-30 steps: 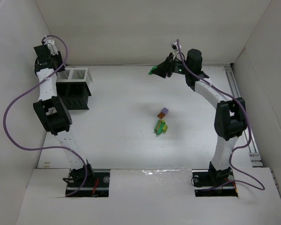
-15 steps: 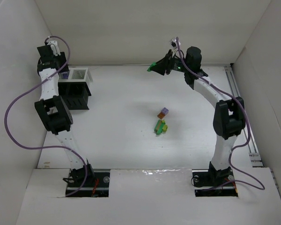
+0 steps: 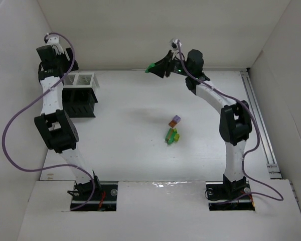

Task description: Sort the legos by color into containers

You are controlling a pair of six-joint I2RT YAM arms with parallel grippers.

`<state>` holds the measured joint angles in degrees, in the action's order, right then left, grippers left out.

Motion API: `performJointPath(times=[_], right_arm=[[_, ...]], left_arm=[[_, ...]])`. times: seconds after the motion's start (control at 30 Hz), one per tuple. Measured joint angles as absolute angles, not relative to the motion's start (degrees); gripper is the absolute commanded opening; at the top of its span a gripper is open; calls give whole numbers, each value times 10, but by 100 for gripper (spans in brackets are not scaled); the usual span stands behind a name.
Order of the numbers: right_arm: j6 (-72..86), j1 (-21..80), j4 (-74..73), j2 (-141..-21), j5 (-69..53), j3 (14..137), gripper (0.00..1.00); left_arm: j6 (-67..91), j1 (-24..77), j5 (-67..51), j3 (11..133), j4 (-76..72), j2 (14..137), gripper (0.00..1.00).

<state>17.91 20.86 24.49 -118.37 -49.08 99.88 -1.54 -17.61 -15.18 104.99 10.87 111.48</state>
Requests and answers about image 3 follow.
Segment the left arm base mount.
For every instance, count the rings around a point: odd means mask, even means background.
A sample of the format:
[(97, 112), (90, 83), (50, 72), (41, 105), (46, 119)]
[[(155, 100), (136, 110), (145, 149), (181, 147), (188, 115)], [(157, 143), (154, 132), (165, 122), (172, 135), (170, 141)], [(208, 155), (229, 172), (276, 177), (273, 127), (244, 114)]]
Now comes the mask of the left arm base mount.
[(91, 191), (79, 194), (77, 190), (67, 191), (72, 196), (71, 211), (116, 211), (118, 182), (101, 182), (102, 191), (95, 191), (93, 197), (84, 205)]

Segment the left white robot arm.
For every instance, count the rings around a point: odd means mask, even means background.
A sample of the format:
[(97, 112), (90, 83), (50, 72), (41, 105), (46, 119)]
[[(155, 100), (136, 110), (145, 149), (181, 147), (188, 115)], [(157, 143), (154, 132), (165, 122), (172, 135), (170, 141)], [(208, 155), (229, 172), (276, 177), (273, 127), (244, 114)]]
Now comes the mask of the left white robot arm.
[(97, 83), (94, 75), (70, 73), (77, 70), (72, 51), (61, 51), (56, 45), (37, 48), (40, 57), (39, 83), (43, 90), (43, 106), (34, 118), (47, 148), (59, 154), (75, 175), (75, 187), (68, 193), (74, 197), (96, 197), (101, 194), (100, 181), (84, 161), (78, 147), (79, 134), (72, 118), (94, 118)]

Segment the dark green lego brick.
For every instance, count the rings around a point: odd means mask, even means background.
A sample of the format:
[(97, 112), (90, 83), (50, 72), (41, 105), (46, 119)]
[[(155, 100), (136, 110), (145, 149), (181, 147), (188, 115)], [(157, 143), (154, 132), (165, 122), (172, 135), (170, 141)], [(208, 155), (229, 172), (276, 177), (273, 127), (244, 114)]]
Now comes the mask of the dark green lego brick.
[(149, 73), (149, 70), (153, 67), (155, 67), (156, 65), (154, 63), (150, 64), (147, 69), (145, 70), (145, 73)]

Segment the lavender lego brick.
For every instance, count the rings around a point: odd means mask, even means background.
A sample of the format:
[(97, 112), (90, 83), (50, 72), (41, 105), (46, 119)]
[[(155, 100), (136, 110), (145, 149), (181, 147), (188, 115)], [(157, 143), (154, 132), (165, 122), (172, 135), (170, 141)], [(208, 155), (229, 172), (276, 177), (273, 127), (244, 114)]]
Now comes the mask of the lavender lego brick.
[(173, 122), (179, 123), (181, 121), (181, 118), (178, 115), (175, 115), (172, 119)]

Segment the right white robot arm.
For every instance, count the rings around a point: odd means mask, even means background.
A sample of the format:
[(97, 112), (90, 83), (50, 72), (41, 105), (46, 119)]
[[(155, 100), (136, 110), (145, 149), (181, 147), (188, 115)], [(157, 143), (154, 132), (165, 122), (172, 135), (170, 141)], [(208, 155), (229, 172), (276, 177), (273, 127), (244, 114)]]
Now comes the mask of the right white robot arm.
[(187, 88), (197, 97), (205, 100), (220, 115), (219, 133), (226, 146), (226, 168), (221, 184), (208, 184), (206, 195), (211, 201), (234, 199), (247, 187), (242, 170), (242, 160), (246, 141), (252, 131), (246, 101), (237, 103), (216, 93), (203, 84), (209, 78), (203, 72), (203, 54), (198, 50), (188, 52), (185, 60), (180, 60), (176, 53), (169, 51), (156, 63), (152, 63), (147, 73), (160, 78), (169, 77), (171, 73), (186, 77)]

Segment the orange lego plate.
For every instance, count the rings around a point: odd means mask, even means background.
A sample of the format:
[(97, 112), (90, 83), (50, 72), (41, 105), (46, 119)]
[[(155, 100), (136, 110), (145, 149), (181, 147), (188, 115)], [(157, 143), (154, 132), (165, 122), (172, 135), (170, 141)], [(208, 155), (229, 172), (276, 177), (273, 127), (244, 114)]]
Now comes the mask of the orange lego plate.
[(174, 128), (176, 125), (177, 125), (177, 122), (174, 121), (174, 120), (172, 120), (172, 121), (169, 122), (169, 126), (170, 126), (171, 128)]

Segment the lime green lego brick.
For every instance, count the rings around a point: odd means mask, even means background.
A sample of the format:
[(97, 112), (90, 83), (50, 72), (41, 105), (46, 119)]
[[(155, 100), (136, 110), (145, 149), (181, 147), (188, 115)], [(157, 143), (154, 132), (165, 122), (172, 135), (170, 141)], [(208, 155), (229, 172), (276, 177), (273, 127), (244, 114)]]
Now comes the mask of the lime green lego brick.
[(174, 142), (177, 142), (179, 138), (180, 138), (180, 134), (176, 133), (173, 138)]

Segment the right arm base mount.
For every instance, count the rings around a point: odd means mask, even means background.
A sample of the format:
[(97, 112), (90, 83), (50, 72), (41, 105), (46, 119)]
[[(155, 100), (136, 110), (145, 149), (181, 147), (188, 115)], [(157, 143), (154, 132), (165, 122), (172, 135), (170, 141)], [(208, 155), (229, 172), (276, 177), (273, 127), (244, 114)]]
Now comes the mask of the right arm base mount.
[(210, 211), (255, 211), (252, 196), (244, 196), (250, 191), (248, 182), (232, 193), (225, 190), (223, 182), (206, 182), (204, 194)]

